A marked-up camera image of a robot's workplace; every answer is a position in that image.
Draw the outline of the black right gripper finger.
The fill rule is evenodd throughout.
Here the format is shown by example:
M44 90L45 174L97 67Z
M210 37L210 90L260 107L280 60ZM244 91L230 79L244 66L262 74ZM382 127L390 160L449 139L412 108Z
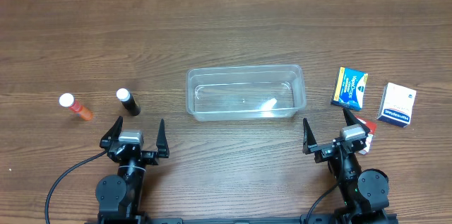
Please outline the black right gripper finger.
M316 139L314 134L309 126L307 118L303 118L303 127L304 127L304 138L303 138L303 149L302 152L304 154L311 154L313 149L317 147Z
M363 128L363 130L365 131L366 134L368 134L370 132L370 129L363 122L361 122L358 118L356 118L356 116L354 116L353 113L351 113L351 111L349 109L343 108L343 114L344 114L344 118L345 118L345 121L348 126L358 124Z

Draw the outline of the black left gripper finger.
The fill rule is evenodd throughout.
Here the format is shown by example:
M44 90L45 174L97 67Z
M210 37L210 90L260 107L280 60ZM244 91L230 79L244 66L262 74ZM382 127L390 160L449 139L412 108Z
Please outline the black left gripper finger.
M122 130L123 117L119 116L114 125L107 131L107 133L100 139L101 148L110 148L114 141L119 140L119 135Z
M170 150L165 133L164 119L160 120L159 130L156 139L156 146L159 158L168 158L170 156Z

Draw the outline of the black bottle white cap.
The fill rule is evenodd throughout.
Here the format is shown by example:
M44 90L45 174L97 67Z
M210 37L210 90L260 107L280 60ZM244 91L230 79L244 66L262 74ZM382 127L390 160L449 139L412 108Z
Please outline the black bottle white cap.
M132 116L137 116L141 112L140 106L135 101L132 93L126 88L120 88L116 91L116 97L122 103L124 108Z

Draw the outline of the orange bottle white cap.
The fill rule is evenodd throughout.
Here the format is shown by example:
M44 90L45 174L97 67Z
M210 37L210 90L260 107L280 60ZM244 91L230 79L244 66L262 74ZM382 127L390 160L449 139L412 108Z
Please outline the orange bottle white cap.
M85 121L90 121L93 118L92 112L87 107L80 104L79 101L77 101L77 99L75 99L70 93L62 94L59 97L59 104L62 107L70 109Z

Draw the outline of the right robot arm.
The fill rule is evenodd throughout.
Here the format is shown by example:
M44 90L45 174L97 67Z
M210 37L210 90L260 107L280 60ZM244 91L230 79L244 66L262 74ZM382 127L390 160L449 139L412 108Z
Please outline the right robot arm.
M335 184L324 192L301 217L302 223L397 223L396 214L388 214L389 179L378 169L363 170L355 153L365 148L370 129L350 110L344 108L347 126L340 130L338 138L319 145L309 126L303 119L303 153L313 154L316 163L327 162L328 169L335 177ZM344 206L331 214L315 214L318 204L333 190L339 189Z

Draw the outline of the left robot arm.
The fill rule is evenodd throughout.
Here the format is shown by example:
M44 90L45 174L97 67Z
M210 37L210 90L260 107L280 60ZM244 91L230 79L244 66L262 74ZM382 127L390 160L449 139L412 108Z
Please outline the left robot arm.
M148 223L147 213L139 210L141 194L148 165L158 165L168 158L170 150L162 120L156 139L155 151L143 150L140 130L123 130L123 117L119 117L100 139L100 147L117 163L115 175L103 177L97 184L95 195L99 203L98 223Z

